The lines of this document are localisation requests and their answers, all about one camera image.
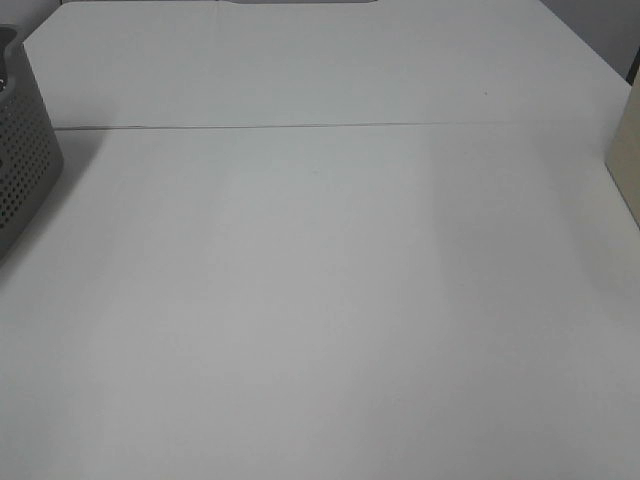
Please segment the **grey perforated laundry basket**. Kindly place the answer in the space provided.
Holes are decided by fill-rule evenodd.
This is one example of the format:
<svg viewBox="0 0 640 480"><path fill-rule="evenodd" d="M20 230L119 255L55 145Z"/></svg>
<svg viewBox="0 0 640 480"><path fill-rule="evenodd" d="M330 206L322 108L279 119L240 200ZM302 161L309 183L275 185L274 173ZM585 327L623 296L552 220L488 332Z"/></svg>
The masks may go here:
<svg viewBox="0 0 640 480"><path fill-rule="evenodd" d="M1 26L1 255L57 182L64 157L14 25Z"/></svg>

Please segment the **beige box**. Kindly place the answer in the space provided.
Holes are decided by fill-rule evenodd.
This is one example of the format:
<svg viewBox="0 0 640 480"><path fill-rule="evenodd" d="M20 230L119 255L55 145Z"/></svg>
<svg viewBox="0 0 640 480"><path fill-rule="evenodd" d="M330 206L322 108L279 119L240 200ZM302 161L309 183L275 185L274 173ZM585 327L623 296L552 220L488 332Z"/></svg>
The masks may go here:
<svg viewBox="0 0 640 480"><path fill-rule="evenodd" d="M639 133L639 76L636 76L605 162L636 224L640 219Z"/></svg>

